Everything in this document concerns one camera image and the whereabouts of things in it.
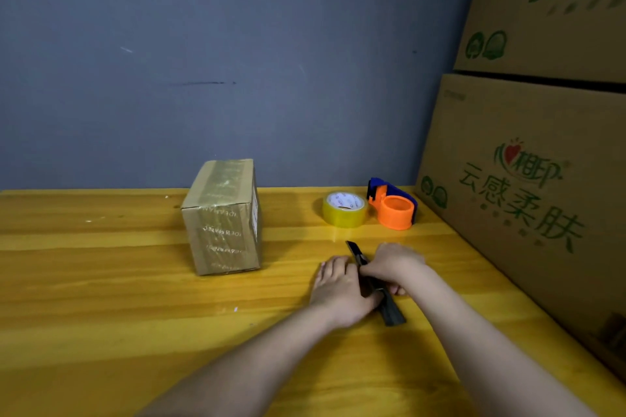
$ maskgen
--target person's right arm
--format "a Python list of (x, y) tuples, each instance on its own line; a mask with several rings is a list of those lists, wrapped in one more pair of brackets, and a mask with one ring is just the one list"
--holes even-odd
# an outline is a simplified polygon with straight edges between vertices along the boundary
[(424, 312), (483, 416), (595, 416), (452, 290), (412, 249), (381, 244), (364, 276), (396, 283)]

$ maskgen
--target person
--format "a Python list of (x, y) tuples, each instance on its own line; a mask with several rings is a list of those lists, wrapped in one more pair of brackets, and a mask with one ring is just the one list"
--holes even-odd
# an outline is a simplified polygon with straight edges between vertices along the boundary
[(298, 362), (326, 334), (354, 325), (376, 308), (361, 295), (359, 272), (408, 293), (422, 309), (483, 416), (586, 417), (595, 414), (454, 292), (422, 256), (381, 244), (357, 270), (335, 256), (317, 271), (308, 306), (215, 359), (156, 398), (138, 417), (259, 417)]

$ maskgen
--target yellow wooden tabletop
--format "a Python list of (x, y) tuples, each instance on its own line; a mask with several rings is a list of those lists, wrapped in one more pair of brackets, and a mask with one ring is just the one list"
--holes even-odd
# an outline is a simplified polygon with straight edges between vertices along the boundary
[[(260, 189), (263, 268), (197, 277), (183, 189), (0, 193), (0, 415), (129, 416), (183, 376), (307, 302), (317, 265), (354, 239), (396, 240), (601, 416), (626, 388), (427, 207), (395, 232), (320, 217), (331, 189)], [(364, 189), (348, 189), (361, 192)], [(271, 416), (474, 415), (428, 322), (377, 314), (321, 342)]]

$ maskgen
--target large cardboard box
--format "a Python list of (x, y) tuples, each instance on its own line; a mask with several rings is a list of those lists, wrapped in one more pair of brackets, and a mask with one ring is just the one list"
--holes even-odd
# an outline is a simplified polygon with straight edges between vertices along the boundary
[(418, 197), (626, 378), (626, 95), (445, 75)]
[(473, 0), (455, 69), (626, 82), (626, 0)]
[(198, 275), (261, 267), (261, 209), (252, 160), (203, 165), (182, 204)]

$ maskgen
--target yellow tape roll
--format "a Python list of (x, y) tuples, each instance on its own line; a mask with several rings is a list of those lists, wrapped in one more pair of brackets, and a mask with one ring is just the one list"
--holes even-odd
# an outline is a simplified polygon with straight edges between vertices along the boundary
[(324, 198), (322, 215), (336, 227), (359, 227), (367, 216), (367, 202), (354, 193), (336, 191)]

